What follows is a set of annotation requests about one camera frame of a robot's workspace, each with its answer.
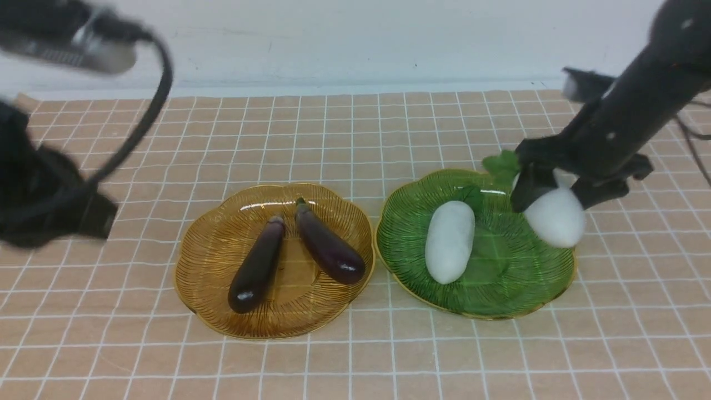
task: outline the table surface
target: table surface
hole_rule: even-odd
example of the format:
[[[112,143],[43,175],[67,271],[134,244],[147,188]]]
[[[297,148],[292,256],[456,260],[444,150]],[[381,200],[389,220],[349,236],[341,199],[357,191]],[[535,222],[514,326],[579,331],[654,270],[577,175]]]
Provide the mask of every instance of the table surface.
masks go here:
[[[95,169],[144,100],[32,102],[32,134]],[[383,199],[445,167],[558,132],[556,91],[174,98],[103,190],[106,244],[0,248],[0,399],[698,400],[711,393],[711,196],[682,137],[656,171],[587,214],[579,274],[514,321],[468,320],[410,297],[378,264],[332,323],[290,340],[208,329],[173,288],[192,220],[256,183],[322,183],[375,224]],[[711,112],[684,118],[709,132]],[[711,146],[699,143],[707,164]]]

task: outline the white radish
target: white radish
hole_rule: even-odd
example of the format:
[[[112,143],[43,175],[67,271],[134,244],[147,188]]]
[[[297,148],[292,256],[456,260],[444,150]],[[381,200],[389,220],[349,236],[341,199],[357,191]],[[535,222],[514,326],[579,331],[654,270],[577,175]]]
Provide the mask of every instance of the white radish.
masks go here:
[[[462,201],[448,201],[432,214],[424,247],[427,272],[442,285],[466,270],[474,247],[474,211]]]
[[[524,212],[538,237],[557,248],[575,247],[585,233],[585,212],[563,176],[554,171],[558,188],[536,199]],[[518,175],[513,186],[518,182]]]

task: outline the black cable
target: black cable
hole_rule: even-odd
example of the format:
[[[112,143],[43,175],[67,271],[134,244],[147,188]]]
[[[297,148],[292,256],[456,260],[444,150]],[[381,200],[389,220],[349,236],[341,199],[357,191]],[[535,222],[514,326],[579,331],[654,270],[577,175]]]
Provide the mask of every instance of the black cable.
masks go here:
[[[692,101],[691,103],[696,104],[696,105],[702,105],[703,107],[711,108],[711,105],[708,105],[703,102]],[[704,179],[706,179],[706,182],[709,184],[709,186],[711,186],[711,176],[709,176],[709,173],[706,170],[706,166],[704,165],[703,160],[701,160],[701,157],[699,156],[699,152],[696,150],[696,146],[691,141],[692,137],[696,137],[699,140],[711,140],[711,135],[702,135],[698,132],[694,132],[691,128],[689,128],[681,120],[679,115],[675,115],[674,120],[676,121],[677,125],[679,125],[679,129],[681,130],[682,134],[684,135],[684,140],[686,141],[686,145],[689,148],[689,151],[691,152],[691,157],[694,159],[694,161],[696,162],[696,165],[699,167],[699,171],[701,171],[701,175],[704,176]]]
[[[165,102],[168,100],[168,95],[173,85],[173,63],[164,42],[150,33],[142,31],[135,35],[135,39],[152,43],[160,56],[163,67],[163,74],[160,83],[153,96],[153,100],[149,103],[146,112],[141,117],[141,120],[136,124],[133,132],[128,136],[124,144],[99,168],[82,186],[72,188],[70,191],[60,192],[54,197],[29,206],[22,206],[16,209],[4,210],[0,212],[0,223],[19,222],[37,216],[56,211],[59,208],[67,206],[69,203],[86,196],[91,191],[99,186],[99,183],[104,181],[113,172],[123,164],[129,155],[136,149],[138,144],[143,140],[151,126],[158,118]]]

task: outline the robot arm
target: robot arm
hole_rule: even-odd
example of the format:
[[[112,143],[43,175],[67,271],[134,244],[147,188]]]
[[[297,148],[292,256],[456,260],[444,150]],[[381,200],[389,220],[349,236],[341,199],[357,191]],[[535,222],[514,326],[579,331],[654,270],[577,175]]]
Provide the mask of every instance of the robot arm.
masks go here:
[[[22,58],[102,75],[128,71],[134,47],[152,43],[163,75],[146,112],[119,150],[84,179],[73,161],[27,135],[29,117],[0,102],[0,241],[38,248],[61,236],[106,239],[117,205],[97,191],[123,164],[158,117],[173,69],[165,45],[132,21],[80,0],[0,0],[0,49]]]
[[[557,188],[555,168],[578,176],[571,189],[583,209],[626,196],[629,177],[653,171],[638,151],[711,85],[711,1],[667,0],[647,46],[617,78],[565,71],[564,95],[584,105],[558,135],[519,144],[514,212]]]

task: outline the plate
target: plate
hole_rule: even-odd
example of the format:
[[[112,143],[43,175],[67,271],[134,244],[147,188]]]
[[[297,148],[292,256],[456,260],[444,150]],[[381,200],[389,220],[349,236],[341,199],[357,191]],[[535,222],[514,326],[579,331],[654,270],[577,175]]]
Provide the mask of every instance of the plate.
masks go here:
[[[342,285],[322,273],[299,239],[296,200],[363,257],[365,277]],[[282,213],[287,232],[267,300],[247,314],[227,302],[232,279],[269,217]],[[187,230],[176,266],[179,297],[215,331],[246,340],[284,339],[312,332],[340,315],[368,284],[375,267],[368,216],[324,186],[264,185],[242,190],[204,214]]]
[[[460,279],[440,285],[424,261],[429,220],[472,184],[481,188],[485,210],[475,214],[474,249]],[[385,201],[376,251],[405,290],[440,310],[485,320],[529,314],[568,289],[577,263],[572,249],[547,245],[522,214],[511,211],[510,191],[488,174],[463,169],[443,169],[406,184]]]

